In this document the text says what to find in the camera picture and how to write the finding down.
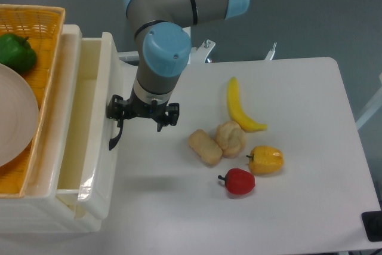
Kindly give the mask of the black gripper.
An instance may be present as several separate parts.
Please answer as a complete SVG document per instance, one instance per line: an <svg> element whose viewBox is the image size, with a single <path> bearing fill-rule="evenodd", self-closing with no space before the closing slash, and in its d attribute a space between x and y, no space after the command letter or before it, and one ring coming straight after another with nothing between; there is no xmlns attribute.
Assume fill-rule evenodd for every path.
<svg viewBox="0 0 382 255"><path fill-rule="evenodd" d="M125 119L149 118L157 123L157 132L163 127L176 126L180 115L180 104L160 102L158 99L149 99L149 103L142 101L132 90L126 101L120 95L114 94L106 108L106 117L117 122L122 128Z"/></svg>

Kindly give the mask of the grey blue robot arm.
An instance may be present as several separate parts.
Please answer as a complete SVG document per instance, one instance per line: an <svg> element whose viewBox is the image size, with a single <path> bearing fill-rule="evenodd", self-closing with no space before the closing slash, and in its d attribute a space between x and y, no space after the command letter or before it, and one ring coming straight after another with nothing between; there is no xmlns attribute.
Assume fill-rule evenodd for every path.
<svg viewBox="0 0 382 255"><path fill-rule="evenodd" d="M176 125L179 105L172 92L189 61L187 27L245 13L250 0L123 0L137 44L139 64L128 99L114 95L107 117L123 127L126 119L150 118L159 128Z"/></svg>

